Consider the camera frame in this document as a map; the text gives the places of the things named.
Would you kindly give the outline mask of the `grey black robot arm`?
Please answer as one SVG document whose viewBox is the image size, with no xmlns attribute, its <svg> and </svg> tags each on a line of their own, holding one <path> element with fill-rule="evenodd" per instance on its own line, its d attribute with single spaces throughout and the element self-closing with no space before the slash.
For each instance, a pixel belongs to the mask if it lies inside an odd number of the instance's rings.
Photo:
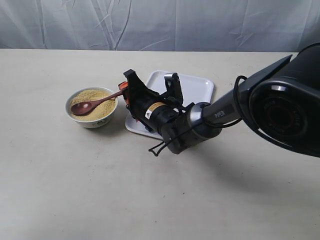
<svg viewBox="0 0 320 240">
<path fill-rule="evenodd" d="M 166 91 L 149 89 L 132 69 L 119 85 L 131 116 L 174 154 L 218 136 L 222 129 L 244 122 L 264 140 L 291 152 L 320 155 L 320 45 L 286 56 L 250 77 L 240 75 L 234 87 L 214 103 L 183 106 L 179 77 L 164 77 Z"/>
</svg>

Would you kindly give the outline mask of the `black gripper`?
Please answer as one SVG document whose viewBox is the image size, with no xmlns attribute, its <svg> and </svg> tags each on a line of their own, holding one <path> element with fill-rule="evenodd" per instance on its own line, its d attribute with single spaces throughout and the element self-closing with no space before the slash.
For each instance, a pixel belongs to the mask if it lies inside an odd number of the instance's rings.
<svg viewBox="0 0 320 240">
<path fill-rule="evenodd" d="M 148 88 L 132 69 L 125 71 L 123 75 L 127 81 L 121 82 L 118 88 L 123 91 L 123 99 L 134 119 L 147 130 L 157 132 L 165 139 L 187 130 L 187 109 L 183 104 L 179 104 L 173 97 L 165 98 L 163 93 Z"/>
</svg>

